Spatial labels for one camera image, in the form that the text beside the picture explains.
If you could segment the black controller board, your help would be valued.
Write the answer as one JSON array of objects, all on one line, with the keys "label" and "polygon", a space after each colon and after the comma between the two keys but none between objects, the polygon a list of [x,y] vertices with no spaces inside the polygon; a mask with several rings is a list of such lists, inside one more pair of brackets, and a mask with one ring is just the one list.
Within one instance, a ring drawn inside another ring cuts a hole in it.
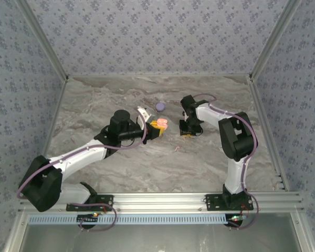
[{"label": "black controller board", "polygon": [[76,217],[78,224],[82,223],[96,223],[98,221],[98,215],[95,214],[80,214]]},{"label": "black controller board", "polygon": [[225,215],[228,227],[239,227],[242,225],[243,221],[247,218],[246,215],[241,214],[226,214]]}]

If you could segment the aluminium mounting rail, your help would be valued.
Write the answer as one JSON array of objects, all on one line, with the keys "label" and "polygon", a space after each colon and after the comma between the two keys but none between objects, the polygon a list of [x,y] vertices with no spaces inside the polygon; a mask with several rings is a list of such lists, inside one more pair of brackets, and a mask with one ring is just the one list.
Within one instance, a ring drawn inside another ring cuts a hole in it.
[{"label": "aluminium mounting rail", "polygon": [[[260,213],[302,212],[305,207],[298,192],[251,192]],[[113,207],[120,214],[204,213],[205,193],[112,193]]]}]

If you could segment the aluminium side rail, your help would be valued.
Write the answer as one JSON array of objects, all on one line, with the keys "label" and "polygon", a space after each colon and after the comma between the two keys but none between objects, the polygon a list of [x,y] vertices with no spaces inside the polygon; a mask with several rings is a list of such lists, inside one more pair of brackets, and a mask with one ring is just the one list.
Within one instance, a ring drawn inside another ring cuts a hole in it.
[{"label": "aluminium side rail", "polygon": [[260,93],[258,91],[256,83],[253,81],[251,77],[248,77],[248,84],[250,87],[250,93],[255,103],[255,109],[259,116],[260,125],[262,128],[262,132],[265,138],[266,146],[269,152],[269,156],[271,158],[273,167],[275,172],[280,177],[280,182],[277,183],[275,188],[279,191],[290,191],[290,186],[286,177],[286,173],[284,171],[284,167],[282,165],[275,139],[272,135],[272,131],[270,128],[270,124],[265,112],[264,105],[262,103]]}]

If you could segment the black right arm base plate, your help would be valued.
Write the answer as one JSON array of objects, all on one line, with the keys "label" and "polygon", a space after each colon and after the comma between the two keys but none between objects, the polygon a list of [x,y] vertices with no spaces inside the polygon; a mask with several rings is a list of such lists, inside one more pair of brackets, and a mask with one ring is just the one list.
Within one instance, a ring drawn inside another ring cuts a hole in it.
[{"label": "black right arm base plate", "polygon": [[253,210],[253,201],[245,193],[239,194],[207,194],[204,202],[208,211],[241,211]]}]

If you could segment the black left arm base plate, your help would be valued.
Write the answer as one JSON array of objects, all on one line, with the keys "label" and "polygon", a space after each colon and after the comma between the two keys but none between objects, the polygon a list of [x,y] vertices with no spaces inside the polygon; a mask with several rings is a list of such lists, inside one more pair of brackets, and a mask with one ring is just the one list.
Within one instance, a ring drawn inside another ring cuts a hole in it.
[{"label": "black left arm base plate", "polygon": [[94,196],[90,196],[83,206],[79,206],[77,204],[67,204],[66,211],[68,212],[111,212],[112,209],[106,206],[86,206],[86,204],[108,204],[113,206],[114,196],[110,194],[97,194]]}]

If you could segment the aluminium frame post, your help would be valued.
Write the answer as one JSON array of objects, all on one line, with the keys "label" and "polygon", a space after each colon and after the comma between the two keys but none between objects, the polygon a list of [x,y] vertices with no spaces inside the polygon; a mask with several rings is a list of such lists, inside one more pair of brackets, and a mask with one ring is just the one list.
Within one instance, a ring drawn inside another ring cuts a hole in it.
[{"label": "aluminium frame post", "polygon": [[252,71],[250,72],[250,79],[253,83],[255,83],[260,76],[262,70],[264,69],[275,47],[278,45],[283,33],[288,27],[301,2],[302,0],[287,0],[286,5],[279,15],[275,26],[270,33],[270,36],[266,40],[266,43],[258,59],[256,60]]},{"label": "aluminium frame post", "polygon": [[55,51],[53,50],[45,32],[43,31],[36,15],[34,14],[32,8],[30,7],[29,3],[26,0],[14,0],[14,1],[17,4],[18,8],[20,9],[24,18],[26,19],[28,26],[31,28],[32,32],[37,38],[44,53],[48,57],[55,72],[57,73],[57,75],[60,77],[61,80],[67,81],[68,76],[59,58],[57,57]]}]

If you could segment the aluminium frame leg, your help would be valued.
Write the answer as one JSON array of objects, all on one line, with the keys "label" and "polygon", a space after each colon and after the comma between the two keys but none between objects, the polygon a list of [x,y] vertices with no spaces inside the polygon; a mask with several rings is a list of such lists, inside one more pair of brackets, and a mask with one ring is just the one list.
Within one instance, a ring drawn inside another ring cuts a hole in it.
[{"label": "aluminium frame leg", "polygon": [[291,219],[295,227],[295,232],[302,252],[315,252],[315,239],[311,227],[307,220],[306,213],[291,213]]},{"label": "aluminium frame leg", "polygon": [[28,226],[29,215],[18,212],[3,252],[19,252]]}]

